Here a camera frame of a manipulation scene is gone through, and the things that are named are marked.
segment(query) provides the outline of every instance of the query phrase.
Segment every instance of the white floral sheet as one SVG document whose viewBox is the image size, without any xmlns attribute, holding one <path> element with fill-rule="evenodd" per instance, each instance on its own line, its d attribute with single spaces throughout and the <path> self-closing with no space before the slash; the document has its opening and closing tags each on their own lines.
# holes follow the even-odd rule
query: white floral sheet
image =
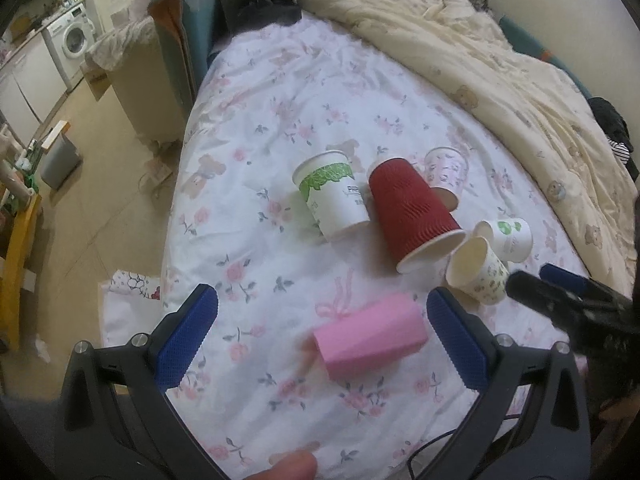
<svg viewBox="0 0 640 480">
<path fill-rule="evenodd" d="M 218 318 L 168 396 L 233 480 L 302 447 L 318 458 L 320 478 L 383 479 L 473 403 L 431 329 L 419 354 L 340 383 L 328 380 L 308 339 L 314 327 L 397 291 L 424 306 L 447 261 L 399 276 L 375 221 L 327 243 L 291 181 L 294 168 L 345 151 L 375 218 L 368 165 L 390 151 L 422 171 L 436 146 L 470 163 L 454 212 L 463 228 L 523 217 L 534 249 L 514 267 L 537 272 L 553 262 L 586 273 L 543 195 L 492 134 L 342 28 L 305 15 L 235 38 L 213 63 L 187 127 L 161 299 L 174 311 L 199 283 L 218 291 Z M 511 300 L 478 314 L 521 344 L 549 348 L 562 338 Z M 514 413 L 523 402 L 520 392 Z"/>
</svg>

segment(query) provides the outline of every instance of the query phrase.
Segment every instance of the human hand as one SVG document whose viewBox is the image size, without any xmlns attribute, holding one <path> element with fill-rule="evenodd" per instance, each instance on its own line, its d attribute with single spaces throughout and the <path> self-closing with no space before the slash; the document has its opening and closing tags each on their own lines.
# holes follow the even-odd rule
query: human hand
<svg viewBox="0 0 640 480">
<path fill-rule="evenodd" d="M 294 451 L 267 471 L 245 480 L 314 480 L 318 462 L 308 451 Z"/>
</svg>

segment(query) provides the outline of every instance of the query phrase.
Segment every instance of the yellow blanket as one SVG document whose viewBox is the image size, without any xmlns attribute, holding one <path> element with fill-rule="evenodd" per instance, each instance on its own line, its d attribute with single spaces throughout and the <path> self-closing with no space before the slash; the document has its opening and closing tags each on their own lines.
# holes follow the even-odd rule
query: yellow blanket
<svg viewBox="0 0 640 480">
<path fill-rule="evenodd" d="M 636 187 L 587 101 L 556 67 L 513 51 L 468 0 L 299 0 L 420 74 L 513 153 L 592 277 L 630 296 Z"/>
</svg>

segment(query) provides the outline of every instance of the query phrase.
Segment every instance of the white cabinet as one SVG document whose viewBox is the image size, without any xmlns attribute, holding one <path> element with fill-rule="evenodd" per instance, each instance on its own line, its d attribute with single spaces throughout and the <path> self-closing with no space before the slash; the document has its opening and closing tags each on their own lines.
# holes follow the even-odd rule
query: white cabinet
<svg viewBox="0 0 640 480">
<path fill-rule="evenodd" d="M 15 80 L 40 122 L 47 119 L 66 85 L 56 68 L 42 34 L 37 34 L 9 62 Z"/>
<path fill-rule="evenodd" d="M 0 72 L 0 112 L 20 142 L 27 146 L 40 122 L 29 108 L 9 67 Z"/>
</svg>

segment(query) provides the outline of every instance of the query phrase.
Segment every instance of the pink box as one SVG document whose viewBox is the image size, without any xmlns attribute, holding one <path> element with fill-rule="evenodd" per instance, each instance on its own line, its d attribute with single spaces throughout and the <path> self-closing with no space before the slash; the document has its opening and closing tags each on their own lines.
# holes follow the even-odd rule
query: pink box
<svg viewBox="0 0 640 480">
<path fill-rule="evenodd" d="M 407 294 L 314 331 L 329 378 L 348 379 L 415 354 L 428 340 L 420 307 Z"/>
</svg>

